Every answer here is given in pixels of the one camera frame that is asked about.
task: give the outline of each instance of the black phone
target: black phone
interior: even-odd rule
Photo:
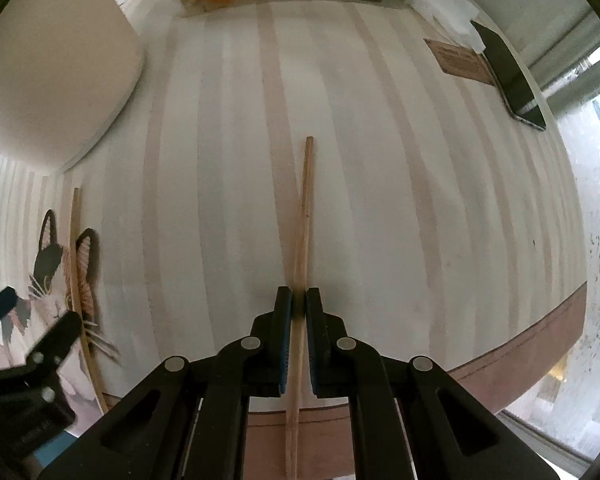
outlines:
[[[546,121],[525,75],[500,35],[480,23],[471,22],[485,45],[483,52],[502,99],[514,119],[537,130],[546,129]]]

